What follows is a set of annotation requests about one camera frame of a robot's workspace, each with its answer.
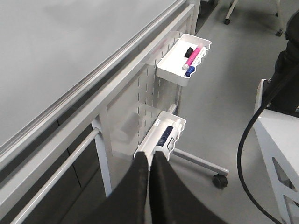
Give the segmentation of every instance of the gray floor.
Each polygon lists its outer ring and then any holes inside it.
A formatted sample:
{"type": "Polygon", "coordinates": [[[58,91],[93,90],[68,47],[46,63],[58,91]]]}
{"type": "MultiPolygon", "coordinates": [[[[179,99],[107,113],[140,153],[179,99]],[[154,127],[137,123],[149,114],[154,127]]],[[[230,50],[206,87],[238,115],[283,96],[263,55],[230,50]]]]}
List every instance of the gray floor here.
{"type": "MultiPolygon", "coordinates": [[[[180,116],[187,120],[177,147],[230,170],[228,186],[216,189],[214,175],[176,156],[171,164],[189,189],[230,224],[271,224],[245,195],[236,170],[236,151],[253,115],[256,88],[270,78],[284,37],[276,37],[273,0],[242,0],[224,25],[230,0],[221,0],[197,36],[212,41],[201,74],[183,89],[180,116]]],[[[282,1],[285,21],[299,9],[298,0],[282,1]]],[[[279,218],[270,180],[254,131],[244,146],[243,169],[249,189],[266,210],[279,218]]]]}

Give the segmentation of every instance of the caster wheel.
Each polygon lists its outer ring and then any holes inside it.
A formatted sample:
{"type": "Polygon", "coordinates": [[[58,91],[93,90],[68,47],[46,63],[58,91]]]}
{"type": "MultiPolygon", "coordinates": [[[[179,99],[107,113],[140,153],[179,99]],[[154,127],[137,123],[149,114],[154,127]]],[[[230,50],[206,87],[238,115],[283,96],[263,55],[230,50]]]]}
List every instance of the caster wheel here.
{"type": "Polygon", "coordinates": [[[281,36],[283,33],[282,29],[280,29],[279,31],[277,31],[277,33],[275,34],[276,36],[281,36]]]}
{"type": "Polygon", "coordinates": [[[218,189],[223,189],[228,185],[228,180],[226,179],[226,176],[217,174],[213,177],[213,184],[218,189]]]}
{"type": "Polygon", "coordinates": [[[230,24],[230,20],[225,19],[224,24],[226,25],[230,24]]]}

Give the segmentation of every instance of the white metal rail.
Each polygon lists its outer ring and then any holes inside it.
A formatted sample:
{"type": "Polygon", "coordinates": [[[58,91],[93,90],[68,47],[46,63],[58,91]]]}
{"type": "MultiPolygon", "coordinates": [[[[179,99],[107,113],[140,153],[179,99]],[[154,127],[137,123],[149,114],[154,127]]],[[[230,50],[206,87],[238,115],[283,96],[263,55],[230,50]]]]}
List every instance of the white metal rail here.
{"type": "Polygon", "coordinates": [[[94,140],[99,133],[99,129],[93,129],[90,134],[81,142],[76,150],[66,159],[66,161],[59,167],[59,169],[52,175],[52,177],[43,185],[43,187],[34,195],[22,211],[14,218],[11,224],[21,224],[38,203],[51,190],[55,183],[62,177],[73,162],[82,154],[86,147],[94,140]]]}

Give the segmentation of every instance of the white plastic tray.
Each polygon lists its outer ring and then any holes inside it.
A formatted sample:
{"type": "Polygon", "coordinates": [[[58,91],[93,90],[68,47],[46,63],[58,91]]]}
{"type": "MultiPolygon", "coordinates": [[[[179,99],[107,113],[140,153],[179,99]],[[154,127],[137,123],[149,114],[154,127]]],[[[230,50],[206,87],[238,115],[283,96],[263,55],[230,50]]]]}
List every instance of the white plastic tray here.
{"type": "Polygon", "coordinates": [[[206,47],[207,53],[212,42],[190,34],[183,34],[170,51],[158,63],[157,76],[172,83],[187,86],[189,78],[198,73],[198,65],[201,64],[202,60],[199,60],[199,63],[195,67],[195,71],[191,73],[189,77],[186,77],[186,70],[183,70],[183,65],[186,63],[188,58],[184,57],[184,55],[189,47],[195,49],[201,44],[203,47],[206,47]]]}
{"type": "Polygon", "coordinates": [[[176,141],[177,141],[180,137],[180,133],[185,128],[186,120],[183,119],[183,118],[180,118],[176,115],[173,115],[171,113],[168,113],[166,111],[162,111],[159,114],[159,116],[157,117],[157,119],[154,122],[153,126],[150,128],[150,130],[147,133],[147,135],[145,136],[145,138],[143,139],[143,141],[141,142],[140,146],[137,148],[136,152],[134,153],[134,157],[135,157],[137,152],[145,152],[145,155],[146,155],[146,157],[148,159],[148,162],[149,162],[149,170],[150,170],[151,162],[152,162],[153,157],[154,157],[154,153],[155,153],[154,148],[155,148],[156,144],[160,140],[160,138],[161,138],[162,134],[164,133],[165,129],[168,126],[171,126],[173,124],[173,122],[175,122],[178,119],[180,119],[180,124],[181,125],[180,125],[180,128],[179,128],[178,138],[176,139],[176,141]]]}

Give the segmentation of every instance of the perforated metal panel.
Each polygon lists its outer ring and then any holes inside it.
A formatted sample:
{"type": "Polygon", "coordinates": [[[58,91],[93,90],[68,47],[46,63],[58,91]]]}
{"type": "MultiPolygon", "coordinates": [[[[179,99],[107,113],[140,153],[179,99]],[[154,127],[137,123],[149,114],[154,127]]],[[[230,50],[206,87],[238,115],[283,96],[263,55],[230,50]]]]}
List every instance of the perforated metal panel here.
{"type": "Polygon", "coordinates": [[[135,150],[159,113],[178,104],[180,86],[157,77],[156,67],[186,29],[187,22],[159,42],[135,77],[108,104],[113,186],[126,173],[135,150]]]}

